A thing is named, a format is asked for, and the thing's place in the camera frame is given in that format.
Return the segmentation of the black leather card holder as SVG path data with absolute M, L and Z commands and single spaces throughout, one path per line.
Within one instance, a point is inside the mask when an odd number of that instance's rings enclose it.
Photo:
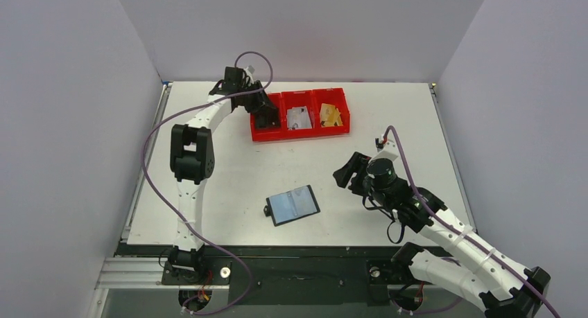
M 275 227 L 319 212 L 320 207 L 310 185 L 267 197 L 263 208 L 264 215 L 272 219 Z

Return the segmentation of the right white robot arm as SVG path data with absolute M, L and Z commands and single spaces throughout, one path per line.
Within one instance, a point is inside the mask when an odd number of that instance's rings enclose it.
M 339 187 L 370 202 L 371 210 L 395 217 L 402 228 L 433 241 L 454 259 L 407 242 L 391 259 L 396 279 L 437 285 L 486 317 L 534 317 L 544 305 L 549 273 L 517 263 L 484 241 L 442 200 L 399 177 L 392 159 L 355 152 L 333 177 Z

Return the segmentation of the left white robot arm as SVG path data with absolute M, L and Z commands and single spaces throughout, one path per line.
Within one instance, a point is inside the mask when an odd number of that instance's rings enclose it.
M 178 185 L 178 227 L 168 254 L 165 272 L 181 276 L 189 283 L 206 281 L 211 272 L 205 262 L 202 208 L 207 179 L 215 168 L 212 134 L 237 107 L 244 107 L 254 119 L 254 127 L 281 126 L 278 107 L 254 80 L 254 69 L 226 67 L 225 76 L 209 92 L 208 106 L 196 112 L 185 124 L 171 129 L 170 168 Z

